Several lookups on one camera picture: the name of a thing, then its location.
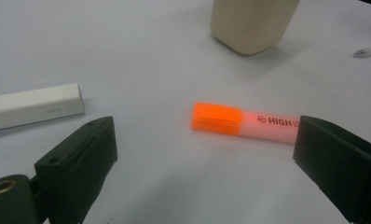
white pen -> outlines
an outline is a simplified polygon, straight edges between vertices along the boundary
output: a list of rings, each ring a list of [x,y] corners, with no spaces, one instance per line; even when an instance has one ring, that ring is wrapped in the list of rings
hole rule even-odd
[[[369,58],[371,57],[371,48],[357,50],[352,56],[354,58]]]

cream plastic bottle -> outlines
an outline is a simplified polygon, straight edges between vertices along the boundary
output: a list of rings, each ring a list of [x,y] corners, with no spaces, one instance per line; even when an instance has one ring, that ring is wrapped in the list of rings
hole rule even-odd
[[[211,32],[241,54],[279,43],[299,0],[214,0]]]

white eraser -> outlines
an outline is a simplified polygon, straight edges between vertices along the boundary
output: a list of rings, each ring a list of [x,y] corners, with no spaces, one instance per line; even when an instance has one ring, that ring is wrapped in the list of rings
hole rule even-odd
[[[0,129],[85,113],[78,84],[0,95]]]

white table surface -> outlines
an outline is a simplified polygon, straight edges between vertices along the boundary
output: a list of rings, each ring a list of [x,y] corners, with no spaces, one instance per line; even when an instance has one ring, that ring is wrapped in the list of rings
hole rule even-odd
[[[371,142],[371,5],[301,0],[280,44],[215,40],[213,0],[0,1],[0,94],[78,83],[86,114],[0,131],[0,177],[113,116],[118,162],[85,223],[348,223],[293,146],[195,132],[197,101],[309,115]]]

highlighter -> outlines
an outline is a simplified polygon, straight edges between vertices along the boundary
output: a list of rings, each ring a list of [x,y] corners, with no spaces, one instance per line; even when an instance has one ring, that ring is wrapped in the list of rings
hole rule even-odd
[[[294,144],[299,117],[195,103],[192,128]]]

